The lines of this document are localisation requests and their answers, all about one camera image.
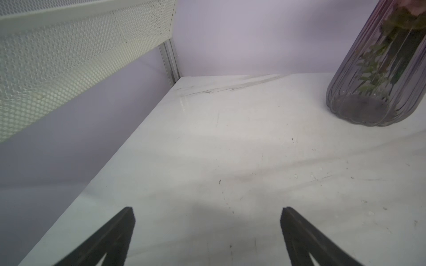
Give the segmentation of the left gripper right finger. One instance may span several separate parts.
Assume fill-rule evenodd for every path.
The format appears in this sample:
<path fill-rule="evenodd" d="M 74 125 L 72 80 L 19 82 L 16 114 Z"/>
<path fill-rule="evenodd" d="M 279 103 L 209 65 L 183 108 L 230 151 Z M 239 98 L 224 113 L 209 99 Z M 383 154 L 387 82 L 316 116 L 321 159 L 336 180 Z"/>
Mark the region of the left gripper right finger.
<path fill-rule="evenodd" d="M 280 226 L 293 266 L 361 266 L 292 207 L 282 210 Z"/>

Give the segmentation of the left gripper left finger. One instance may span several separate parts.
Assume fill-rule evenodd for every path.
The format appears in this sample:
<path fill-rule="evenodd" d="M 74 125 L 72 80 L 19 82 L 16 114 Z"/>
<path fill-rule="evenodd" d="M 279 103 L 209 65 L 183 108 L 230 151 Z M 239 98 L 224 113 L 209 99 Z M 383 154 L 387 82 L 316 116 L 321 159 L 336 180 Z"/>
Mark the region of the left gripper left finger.
<path fill-rule="evenodd" d="M 132 240 L 135 216 L 125 207 L 56 266 L 123 266 Z"/>

